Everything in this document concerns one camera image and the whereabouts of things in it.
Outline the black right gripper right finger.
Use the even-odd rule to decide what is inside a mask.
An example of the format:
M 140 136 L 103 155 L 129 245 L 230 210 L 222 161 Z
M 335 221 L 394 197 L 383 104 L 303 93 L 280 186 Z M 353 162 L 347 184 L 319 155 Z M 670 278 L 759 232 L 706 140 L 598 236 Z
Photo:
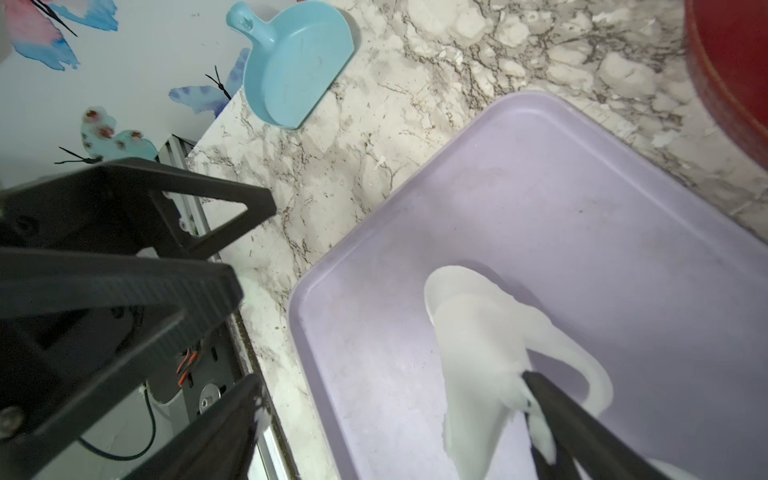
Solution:
M 593 479 L 666 478 L 546 376 L 526 371 L 522 378 L 542 408 L 555 446 L 553 464 L 531 451 L 538 478 L 579 479 L 579 469 Z

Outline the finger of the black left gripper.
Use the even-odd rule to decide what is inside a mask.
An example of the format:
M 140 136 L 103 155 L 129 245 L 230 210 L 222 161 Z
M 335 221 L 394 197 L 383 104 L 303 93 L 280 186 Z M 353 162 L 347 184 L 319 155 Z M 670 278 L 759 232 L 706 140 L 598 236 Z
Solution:
M 224 200 L 244 212 L 201 237 L 185 232 L 170 194 Z M 277 212 L 263 187 L 129 158 L 6 189 L 4 247 L 207 260 Z
M 1 408 L 20 423 L 1 440 L 1 475 L 29 479 L 155 370 L 229 317 L 243 291 L 222 263 L 50 250 L 1 252 Z M 59 344 L 60 320 L 90 311 L 118 330 L 116 307 L 140 307 L 126 346 L 79 334 Z

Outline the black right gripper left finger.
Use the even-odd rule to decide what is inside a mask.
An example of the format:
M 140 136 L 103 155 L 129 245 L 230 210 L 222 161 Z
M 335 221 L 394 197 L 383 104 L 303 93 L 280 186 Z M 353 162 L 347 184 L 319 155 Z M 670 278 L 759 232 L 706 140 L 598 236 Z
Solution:
M 238 381 L 213 406 L 137 469 L 130 479 L 245 479 L 267 429 L 257 375 Z

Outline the round cut dough wrapper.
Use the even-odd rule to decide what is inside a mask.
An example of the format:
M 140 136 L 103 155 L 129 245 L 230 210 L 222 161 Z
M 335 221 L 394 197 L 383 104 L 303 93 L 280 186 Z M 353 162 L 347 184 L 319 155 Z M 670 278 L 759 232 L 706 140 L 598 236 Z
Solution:
M 646 461 L 671 480 L 699 480 L 697 476 L 668 462 L 651 458 L 647 458 Z

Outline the white dough piece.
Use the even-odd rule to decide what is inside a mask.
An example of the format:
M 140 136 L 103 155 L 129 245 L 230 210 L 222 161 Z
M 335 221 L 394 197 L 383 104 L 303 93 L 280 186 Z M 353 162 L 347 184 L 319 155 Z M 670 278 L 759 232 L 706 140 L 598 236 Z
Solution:
M 432 272 L 424 301 L 435 329 L 445 383 L 444 446 L 462 479 L 488 473 L 501 434 L 516 413 L 528 416 L 534 450 L 546 464 L 557 460 L 555 440 L 540 403 L 522 375 L 530 352 L 575 369 L 589 390 L 582 408 L 594 417 L 613 402 L 604 367 L 539 309 L 504 292 L 469 268 Z

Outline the lavender silicone mat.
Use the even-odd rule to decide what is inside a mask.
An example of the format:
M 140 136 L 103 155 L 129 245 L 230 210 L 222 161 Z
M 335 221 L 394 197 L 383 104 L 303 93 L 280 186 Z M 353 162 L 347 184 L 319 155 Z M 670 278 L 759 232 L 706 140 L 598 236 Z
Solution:
M 297 284 L 343 479 L 452 479 L 428 275 L 462 265 L 606 369 L 602 423 L 700 479 L 767 475 L 767 247 L 566 102 L 504 97 Z

